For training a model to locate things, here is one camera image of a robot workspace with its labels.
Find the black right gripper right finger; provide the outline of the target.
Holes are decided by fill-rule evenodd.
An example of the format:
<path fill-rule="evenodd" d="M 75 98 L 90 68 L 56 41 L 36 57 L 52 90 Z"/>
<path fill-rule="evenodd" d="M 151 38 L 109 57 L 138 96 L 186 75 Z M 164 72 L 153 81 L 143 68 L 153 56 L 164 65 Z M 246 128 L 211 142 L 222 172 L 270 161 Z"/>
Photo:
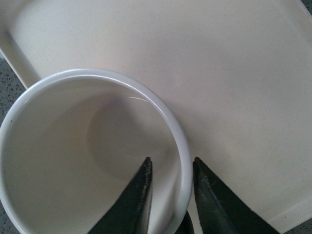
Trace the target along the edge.
<path fill-rule="evenodd" d="M 199 157 L 193 162 L 199 223 L 204 234 L 276 234 Z"/>

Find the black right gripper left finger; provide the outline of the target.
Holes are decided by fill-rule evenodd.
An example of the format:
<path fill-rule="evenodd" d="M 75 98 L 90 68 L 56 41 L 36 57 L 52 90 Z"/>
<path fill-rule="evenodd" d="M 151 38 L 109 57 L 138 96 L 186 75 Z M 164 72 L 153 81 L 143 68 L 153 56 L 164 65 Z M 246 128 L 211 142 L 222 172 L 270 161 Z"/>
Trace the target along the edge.
<path fill-rule="evenodd" d="M 153 196 L 153 164 L 147 157 L 114 205 L 90 234 L 146 234 Z"/>

